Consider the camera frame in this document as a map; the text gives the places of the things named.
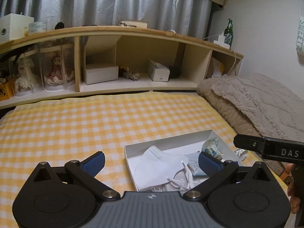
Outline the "person's right hand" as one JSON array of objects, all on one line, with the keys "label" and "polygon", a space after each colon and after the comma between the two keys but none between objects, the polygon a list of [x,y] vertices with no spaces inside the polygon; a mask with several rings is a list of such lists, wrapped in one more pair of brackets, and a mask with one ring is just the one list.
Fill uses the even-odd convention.
[{"label": "person's right hand", "polygon": [[300,198],[296,196],[295,182],[289,184],[287,189],[287,195],[290,197],[291,213],[297,214],[300,209]]}]

